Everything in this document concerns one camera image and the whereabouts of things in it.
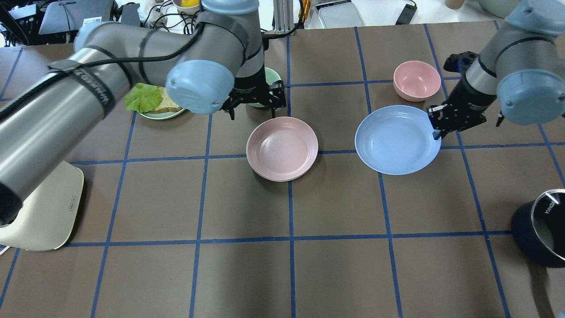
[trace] lettuce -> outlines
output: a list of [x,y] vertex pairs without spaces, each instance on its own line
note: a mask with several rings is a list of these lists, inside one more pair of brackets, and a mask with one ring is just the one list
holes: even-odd
[[161,90],[157,86],[137,83],[124,97],[125,108],[147,113],[155,109],[163,101]]

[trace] power adapter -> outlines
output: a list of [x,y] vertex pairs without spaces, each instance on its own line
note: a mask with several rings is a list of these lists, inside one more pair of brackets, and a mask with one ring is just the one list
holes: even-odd
[[416,14],[416,6],[413,5],[405,5],[404,9],[402,9],[402,12],[400,12],[400,16],[398,17],[398,20],[396,20],[396,25],[399,24],[410,24],[410,21],[412,21],[412,17],[414,17],[414,14]]

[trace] bread slice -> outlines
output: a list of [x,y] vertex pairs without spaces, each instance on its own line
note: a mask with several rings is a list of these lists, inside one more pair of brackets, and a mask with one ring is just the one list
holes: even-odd
[[167,111],[179,111],[182,109],[180,106],[178,106],[175,102],[172,101],[172,99],[169,97],[164,87],[159,87],[159,89],[161,90],[161,97],[163,98],[163,101],[155,109],[149,111],[149,113],[160,114],[160,113],[166,113]]

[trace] tiled surface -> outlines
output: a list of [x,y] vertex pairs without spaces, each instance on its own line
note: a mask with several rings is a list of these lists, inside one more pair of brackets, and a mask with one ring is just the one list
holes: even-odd
[[[152,121],[119,103],[66,157],[86,179],[68,246],[0,257],[0,317],[536,316],[509,222],[518,205],[565,186],[558,120],[494,128],[495,102],[486,124],[449,134],[428,167],[404,176],[378,174],[354,150],[371,111],[445,99],[443,89],[425,102],[400,99],[399,63],[435,66],[435,55],[441,67],[451,53],[480,51],[495,29],[301,30],[271,42],[266,66],[285,80],[289,103],[277,115],[303,119],[320,143],[292,183],[257,176],[245,158],[267,111]],[[70,52],[28,47],[15,63],[0,50],[0,106]],[[565,310],[563,271],[548,278],[553,309]]]

